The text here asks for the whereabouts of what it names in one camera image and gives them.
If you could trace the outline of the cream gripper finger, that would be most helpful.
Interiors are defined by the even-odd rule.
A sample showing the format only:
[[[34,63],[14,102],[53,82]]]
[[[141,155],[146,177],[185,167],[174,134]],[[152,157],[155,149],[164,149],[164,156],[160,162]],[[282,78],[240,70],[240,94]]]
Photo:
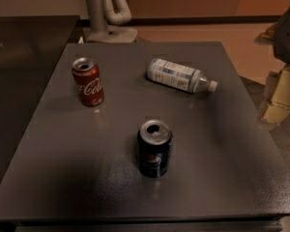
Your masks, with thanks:
[[[279,125],[290,114],[290,64],[279,72],[269,72],[264,89],[264,100],[259,107],[259,120],[268,125]]]

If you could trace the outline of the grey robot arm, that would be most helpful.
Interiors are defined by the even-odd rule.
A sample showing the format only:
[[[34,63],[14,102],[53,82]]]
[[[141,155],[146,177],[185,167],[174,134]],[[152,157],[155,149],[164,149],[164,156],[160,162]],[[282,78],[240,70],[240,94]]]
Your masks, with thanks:
[[[269,72],[258,112],[262,124],[276,127],[290,114],[290,7],[259,39],[271,43],[275,58],[285,64],[279,72]]]

